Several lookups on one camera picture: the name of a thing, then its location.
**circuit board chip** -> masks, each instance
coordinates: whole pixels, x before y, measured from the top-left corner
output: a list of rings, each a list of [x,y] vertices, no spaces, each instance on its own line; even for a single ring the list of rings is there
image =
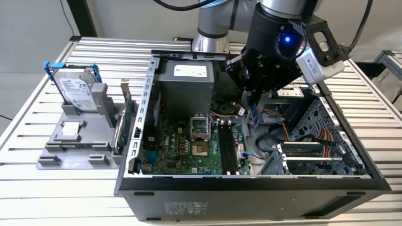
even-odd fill
[[[207,142],[195,141],[191,143],[191,155],[192,156],[208,156]]]

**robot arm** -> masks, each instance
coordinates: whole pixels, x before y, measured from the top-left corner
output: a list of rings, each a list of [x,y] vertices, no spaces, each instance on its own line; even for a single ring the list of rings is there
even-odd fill
[[[327,22],[312,14],[319,4],[318,0],[260,0],[255,5],[244,49],[226,63],[227,73],[255,104],[264,92],[280,89],[302,74],[315,84],[345,68],[349,52]],[[315,38],[319,32],[323,43]]]
[[[196,4],[202,8],[192,51],[228,53],[228,30],[248,31],[246,46],[240,55],[226,61],[226,71],[239,89],[250,94],[250,104],[300,75],[315,84],[343,71],[342,61],[358,42],[373,0],[350,47],[337,43],[327,22],[314,15],[320,3],[322,0],[200,0]],[[194,6],[170,9],[183,11]],[[316,40],[318,33],[323,41]]]

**orange wire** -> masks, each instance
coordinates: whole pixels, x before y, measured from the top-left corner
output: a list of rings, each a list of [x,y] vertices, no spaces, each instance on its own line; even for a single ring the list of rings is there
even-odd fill
[[[282,121],[282,128],[283,128],[283,131],[284,131],[284,141],[288,141],[288,133],[287,133],[287,129],[286,129],[286,126],[284,126],[284,115],[282,114],[282,118],[280,118],[280,121]]]

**slotted aluminum workbench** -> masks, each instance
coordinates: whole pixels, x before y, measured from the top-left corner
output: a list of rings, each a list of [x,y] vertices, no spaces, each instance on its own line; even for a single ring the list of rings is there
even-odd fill
[[[232,44],[239,53],[242,44]],[[190,42],[83,38],[69,42],[56,61],[96,62],[108,95],[123,102],[120,79],[130,79],[139,101],[151,49],[190,51]],[[391,193],[331,220],[194,222],[196,225],[326,226],[402,225],[402,117],[362,74],[346,62],[326,80],[334,99],[391,186]],[[138,223],[120,197],[113,197],[117,170],[45,170],[35,164],[61,115],[61,97],[44,76],[0,137],[0,225],[128,225]]]

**red and yellow wires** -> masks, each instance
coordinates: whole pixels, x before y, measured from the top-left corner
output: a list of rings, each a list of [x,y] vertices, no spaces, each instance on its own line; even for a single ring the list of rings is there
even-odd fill
[[[333,134],[329,131],[329,129],[326,129],[326,128],[322,129],[318,139],[334,141],[334,137],[333,137]],[[322,157],[323,158],[330,157],[331,150],[329,148],[326,148],[326,146],[322,146],[322,149],[323,149]]]

